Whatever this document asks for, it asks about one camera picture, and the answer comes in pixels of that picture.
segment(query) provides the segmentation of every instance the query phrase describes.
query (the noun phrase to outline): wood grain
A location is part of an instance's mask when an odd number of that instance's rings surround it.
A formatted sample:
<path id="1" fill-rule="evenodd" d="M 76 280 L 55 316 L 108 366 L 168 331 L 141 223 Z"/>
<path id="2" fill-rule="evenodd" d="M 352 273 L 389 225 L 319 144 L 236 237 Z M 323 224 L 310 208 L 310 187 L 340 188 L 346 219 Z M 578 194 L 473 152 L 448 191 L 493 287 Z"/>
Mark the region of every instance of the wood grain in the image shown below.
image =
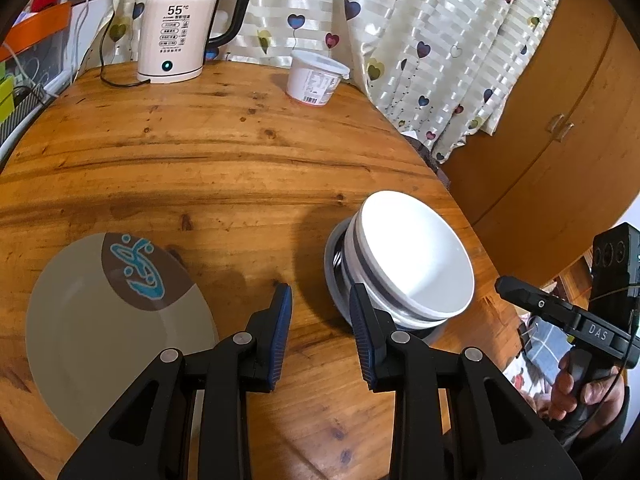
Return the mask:
<path id="1" fill-rule="evenodd" d="M 640 52 L 617 20 L 575 127 L 475 226 L 500 272 L 548 282 L 622 216 L 640 191 L 639 112 Z"/>
<path id="2" fill-rule="evenodd" d="M 133 74 L 133 64 L 108 68 L 115 81 Z M 91 233 L 133 232 L 176 249 L 221 337 L 268 306 L 275 280 L 292 286 L 282 379 L 273 394 L 249 398 L 256 480 L 387 473 L 394 398 L 367 390 L 322 272 L 329 233 L 372 192 L 423 200 L 470 254 L 474 302 L 437 346 L 478 346 L 499 367 L 517 352 L 494 266 L 414 149 L 356 89 L 340 85 L 313 108 L 284 94 L 286 78 L 217 62 L 189 82 L 119 90 L 89 72 L 13 153 L 0 175 L 0 414 L 47 480 L 77 443 L 33 383 L 25 312 L 44 265 Z"/>
<path id="3" fill-rule="evenodd" d="M 581 256 L 559 275 L 569 302 L 585 310 L 591 296 L 591 271 L 586 259 Z"/>
<path id="4" fill-rule="evenodd" d="M 472 226 L 551 142 L 546 129 L 551 119 L 571 114 L 602 60 L 615 18 L 607 0 L 560 0 L 495 135 L 467 137 L 466 146 L 443 165 L 450 192 Z"/>

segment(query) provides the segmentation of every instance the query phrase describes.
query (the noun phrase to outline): orange box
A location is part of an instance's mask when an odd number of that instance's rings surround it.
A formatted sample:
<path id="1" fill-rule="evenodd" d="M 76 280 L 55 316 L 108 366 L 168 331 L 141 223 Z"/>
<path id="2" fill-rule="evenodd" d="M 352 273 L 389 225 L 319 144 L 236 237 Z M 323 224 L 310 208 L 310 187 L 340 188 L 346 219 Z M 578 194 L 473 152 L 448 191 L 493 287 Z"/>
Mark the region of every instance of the orange box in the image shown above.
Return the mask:
<path id="1" fill-rule="evenodd" d="M 18 54 L 54 32 L 67 28 L 70 20 L 71 2 L 49 7 L 14 25 L 4 41 Z M 0 62 L 10 57 L 9 51 L 0 46 Z"/>

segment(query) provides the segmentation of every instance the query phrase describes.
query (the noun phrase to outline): white plastic cup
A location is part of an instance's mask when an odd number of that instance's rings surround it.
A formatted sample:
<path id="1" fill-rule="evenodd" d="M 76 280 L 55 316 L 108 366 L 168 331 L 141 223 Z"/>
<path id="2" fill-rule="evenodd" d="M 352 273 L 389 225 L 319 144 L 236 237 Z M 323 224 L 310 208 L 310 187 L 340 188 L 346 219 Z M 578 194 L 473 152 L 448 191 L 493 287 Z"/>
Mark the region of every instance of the white plastic cup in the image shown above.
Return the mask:
<path id="1" fill-rule="evenodd" d="M 306 50 L 294 50 L 291 57 L 287 94 L 304 104 L 324 106 L 340 79 L 349 78 L 349 67 L 330 57 Z"/>

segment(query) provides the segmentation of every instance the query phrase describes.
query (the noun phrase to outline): plate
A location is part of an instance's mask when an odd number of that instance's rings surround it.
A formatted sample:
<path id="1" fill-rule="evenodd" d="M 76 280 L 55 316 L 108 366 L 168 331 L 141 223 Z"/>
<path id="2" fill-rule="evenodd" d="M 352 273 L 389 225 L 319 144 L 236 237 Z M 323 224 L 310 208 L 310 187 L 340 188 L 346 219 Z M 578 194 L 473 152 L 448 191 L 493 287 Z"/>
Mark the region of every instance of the plate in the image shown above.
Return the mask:
<path id="1" fill-rule="evenodd" d="M 80 440 L 163 349 L 190 354 L 217 342 L 184 267 L 131 234 L 94 234 L 62 249 L 38 277 L 27 310 L 33 380 Z"/>

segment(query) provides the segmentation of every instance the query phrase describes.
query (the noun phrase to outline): cable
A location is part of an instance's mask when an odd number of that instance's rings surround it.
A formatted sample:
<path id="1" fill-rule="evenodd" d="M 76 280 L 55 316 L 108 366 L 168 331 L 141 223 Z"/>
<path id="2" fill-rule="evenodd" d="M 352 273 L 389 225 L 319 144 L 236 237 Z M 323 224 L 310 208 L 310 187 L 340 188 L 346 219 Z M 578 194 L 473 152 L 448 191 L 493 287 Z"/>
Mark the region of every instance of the cable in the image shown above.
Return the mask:
<path id="1" fill-rule="evenodd" d="M 80 67 L 78 66 L 78 45 L 80 43 L 80 29 L 84 25 L 84 20 L 89 15 L 89 0 L 84 0 L 84 7 L 81 11 L 81 16 L 78 16 L 76 20 L 76 25 L 74 26 L 74 36 L 73 36 L 73 52 L 71 53 L 71 76 L 70 83 L 75 81 L 78 78 L 78 72 L 80 72 Z"/>
<path id="2" fill-rule="evenodd" d="M 104 28 L 102 39 L 100 40 L 100 48 L 98 49 L 98 54 L 100 55 L 100 80 L 103 81 L 104 83 L 107 83 L 107 85 L 109 86 L 113 86 L 114 88 L 133 88 L 134 86 L 140 86 L 147 83 L 151 83 L 151 79 L 145 79 L 144 81 L 136 81 L 135 83 L 124 83 L 124 84 L 114 83 L 109 81 L 102 74 L 104 72 L 104 56 L 102 54 L 102 46 L 104 44 L 104 38 L 107 36 L 107 31 L 109 30 L 109 27 L 111 27 L 111 23 L 113 23 L 113 19 L 115 17 L 116 17 L 116 12 L 114 10 L 113 14 L 111 15 L 111 18 L 109 19 L 109 23 L 107 23 L 107 26 Z"/>
<path id="3" fill-rule="evenodd" d="M 14 58 L 14 62 L 15 65 L 18 67 L 18 70 L 20 71 L 20 73 L 22 74 L 22 77 L 25 78 L 27 81 L 29 81 L 33 86 L 37 86 L 37 83 L 31 79 L 27 73 L 24 71 L 24 68 L 22 67 L 22 64 L 20 63 L 20 60 L 18 59 L 18 56 L 15 55 L 14 50 L 8 45 L 8 43 L 6 41 L 2 42 L 2 45 L 5 47 L 5 49 L 7 49 L 9 51 L 9 54 L 11 54 L 11 57 Z M 44 88 L 42 88 L 42 90 L 44 91 L 45 94 L 57 98 L 60 97 L 58 94 L 54 94 L 53 92 L 49 92 L 47 90 L 45 90 Z"/>
<path id="4" fill-rule="evenodd" d="M 606 292 L 605 294 L 601 294 L 599 296 L 596 296 L 595 298 L 590 298 L 589 301 L 596 301 L 596 300 L 601 300 L 602 298 L 606 298 L 607 296 L 611 296 L 612 294 L 617 294 L 619 292 L 623 292 L 625 290 L 629 290 L 630 288 L 634 288 L 636 286 L 640 286 L 640 283 L 631 283 L 630 285 L 624 286 L 622 288 L 619 288 L 618 290 L 612 290 L 610 292 Z"/>
<path id="5" fill-rule="evenodd" d="M 28 62 L 26 63 L 26 66 L 29 66 L 29 63 L 31 61 L 35 61 L 36 62 L 36 71 L 33 73 L 33 76 L 30 77 L 30 79 L 35 82 L 36 80 L 36 76 L 38 75 L 38 72 L 40 71 L 40 60 L 37 57 L 32 57 L 30 60 L 28 60 Z"/>
<path id="6" fill-rule="evenodd" d="M 596 405 L 596 409 L 593 410 L 593 413 L 591 413 L 591 415 L 587 418 L 587 420 L 585 420 L 576 430 L 572 431 L 565 438 L 566 442 L 578 436 L 580 432 L 587 426 L 587 424 L 589 424 L 596 417 L 596 415 L 598 415 L 598 412 L 600 411 L 601 407 L 606 402 L 606 400 L 609 398 L 609 395 L 613 391 L 613 388 L 615 388 L 616 384 L 618 384 L 618 381 L 620 380 L 620 376 L 622 375 L 622 372 L 626 369 L 626 365 L 629 362 L 629 356 L 631 355 L 631 348 L 633 347 L 633 342 L 634 342 L 634 339 L 636 338 L 636 332 L 638 331 L 638 327 L 640 326 L 640 311 L 638 310 L 638 303 L 640 302 L 636 302 L 636 309 L 634 309 L 633 311 L 633 314 L 631 317 L 631 323 L 629 326 L 629 330 L 630 330 L 629 335 L 631 336 L 631 339 L 629 340 L 629 345 L 626 347 L 625 357 L 622 359 L 622 366 L 618 369 L 618 373 L 616 374 L 616 379 L 611 383 L 611 386 L 607 390 L 607 393 L 604 394 L 604 397 L 602 397 L 602 400 Z"/>
<path id="7" fill-rule="evenodd" d="M 42 99 L 40 99 L 40 96 L 38 95 L 38 93 L 35 91 L 34 87 L 31 86 L 27 86 L 27 85 L 16 85 L 12 88 L 11 93 L 9 93 L 8 95 L 5 95 L 4 98 L 2 98 L 2 100 L 0 101 L 0 106 L 4 104 L 4 102 L 9 98 L 9 97 L 13 97 L 14 99 L 16 98 L 16 96 L 14 95 L 14 91 L 18 88 L 26 88 L 29 92 L 27 95 L 29 94 L 33 94 L 36 99 L 38 100 L 38 102 L 42 105 L 42 106 L 46 106 L 46 103 L 44 103 L 42 101 Z M 22 102 L 18 103 L 17 105 L 14 104 L 14 109 L 17 108 L 18 106 L 20 106 Z"/>

